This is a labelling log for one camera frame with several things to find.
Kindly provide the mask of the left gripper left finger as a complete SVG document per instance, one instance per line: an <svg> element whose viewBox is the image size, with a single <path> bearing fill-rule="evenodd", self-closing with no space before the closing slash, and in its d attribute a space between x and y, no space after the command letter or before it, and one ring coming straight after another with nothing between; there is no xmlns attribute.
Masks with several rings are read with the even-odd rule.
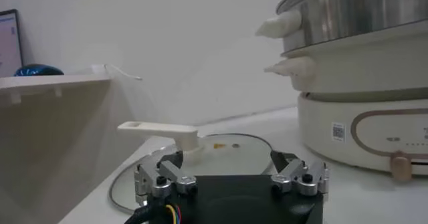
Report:
<svg viewBox="0 0 428 224"><path fill-rule="evenodd" d="M158 162L139 162L134 171L135 199L140 206L153 201L166 201L173 193L194 197L197 178L187 174L178 164L182 152L163 156Z"/></svg>

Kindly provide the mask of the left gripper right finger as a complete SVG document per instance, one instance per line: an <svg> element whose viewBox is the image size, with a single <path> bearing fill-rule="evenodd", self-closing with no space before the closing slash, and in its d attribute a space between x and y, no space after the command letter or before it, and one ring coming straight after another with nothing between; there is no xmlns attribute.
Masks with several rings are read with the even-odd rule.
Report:
<svg viewBox="0 0 428 224"><path fill-rule="evenodd" d="M329 192L330 172L325 162L307 164L295 154L273 150L271 160L277 173L271 175L272 191L282 196L297 191L303 196Z"/></svg>

